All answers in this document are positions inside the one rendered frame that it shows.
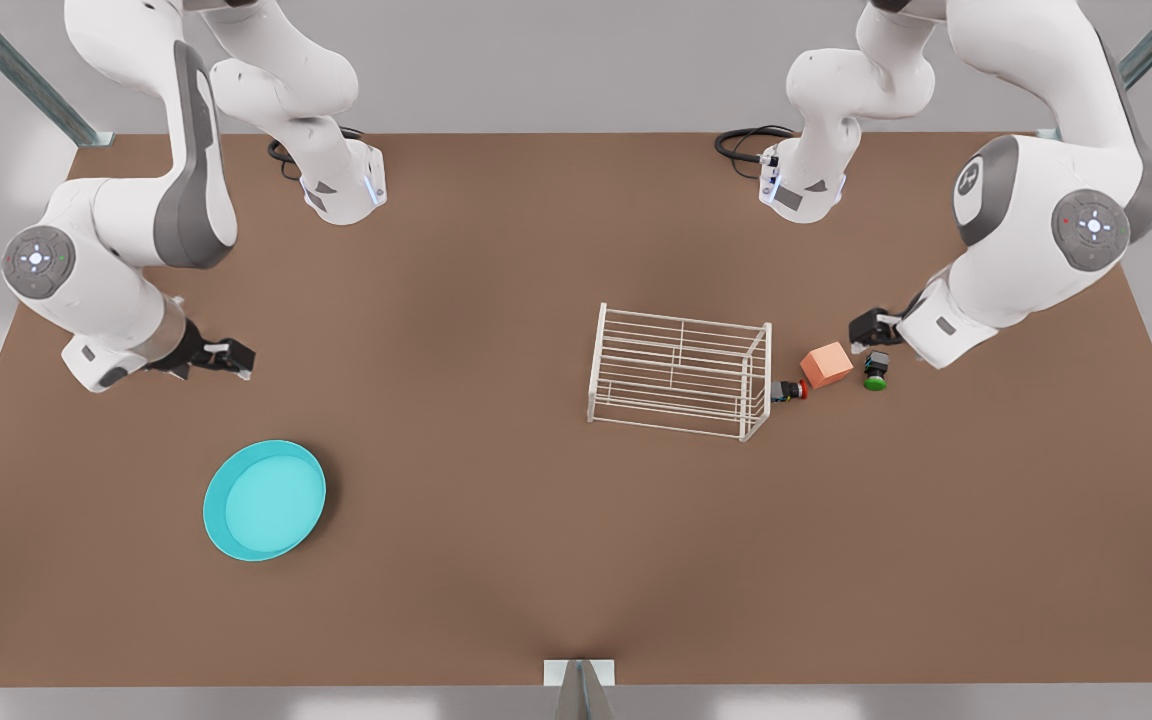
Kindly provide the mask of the turquoise plate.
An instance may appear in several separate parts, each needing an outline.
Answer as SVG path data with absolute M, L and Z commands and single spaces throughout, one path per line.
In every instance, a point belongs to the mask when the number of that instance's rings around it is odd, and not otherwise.
M 262 562 L 305 541 L 325 505 L 326 478 L 314 454 L 285 439 L 265 439 L 237 450 L 212 475 L 202 520 L 225 556 Z

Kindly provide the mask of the orange box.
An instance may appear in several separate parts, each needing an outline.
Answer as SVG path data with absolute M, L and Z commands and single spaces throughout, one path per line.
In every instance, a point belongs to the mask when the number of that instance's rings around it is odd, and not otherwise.
M 808 353 L 803 361 L 799 361 L 799 367 L 810 387 L 819 389 L 844 379 L 854 365 L 846 347 L 833 342 Z

